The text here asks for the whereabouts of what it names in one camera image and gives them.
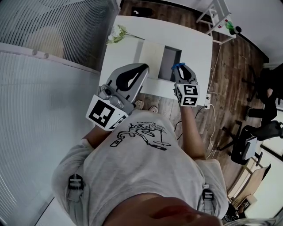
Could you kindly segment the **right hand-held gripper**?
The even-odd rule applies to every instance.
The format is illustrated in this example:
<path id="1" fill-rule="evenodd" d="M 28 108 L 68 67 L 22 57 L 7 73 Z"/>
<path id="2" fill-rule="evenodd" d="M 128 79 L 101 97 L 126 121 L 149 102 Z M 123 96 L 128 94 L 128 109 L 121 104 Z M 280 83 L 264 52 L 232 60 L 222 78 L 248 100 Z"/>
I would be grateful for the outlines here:
<path id="1" fill-rule="evenodd" d="M 196 74 L 187 65 L 174 66 L 173 74 L 175 76 L 174 93 L 179 105 L 182 107 L 196 107 L 200 94 L 200 86 L 197 84 Z"/>

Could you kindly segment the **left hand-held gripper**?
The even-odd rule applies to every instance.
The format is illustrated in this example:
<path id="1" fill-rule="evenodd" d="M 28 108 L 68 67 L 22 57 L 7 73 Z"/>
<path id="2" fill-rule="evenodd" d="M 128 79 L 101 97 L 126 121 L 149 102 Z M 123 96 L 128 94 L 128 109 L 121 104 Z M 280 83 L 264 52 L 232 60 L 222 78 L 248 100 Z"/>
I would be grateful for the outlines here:
<path id="1" fill-rule="evenodd" d="M 134 110 L 132 102 L 142 89 L 148 73 L 149 66 L 143 63 L 115 69 L 107 84 L 101 87 L 99 95 L 92 97 L 86 118 L 105 131 L 113 131 Z"/>

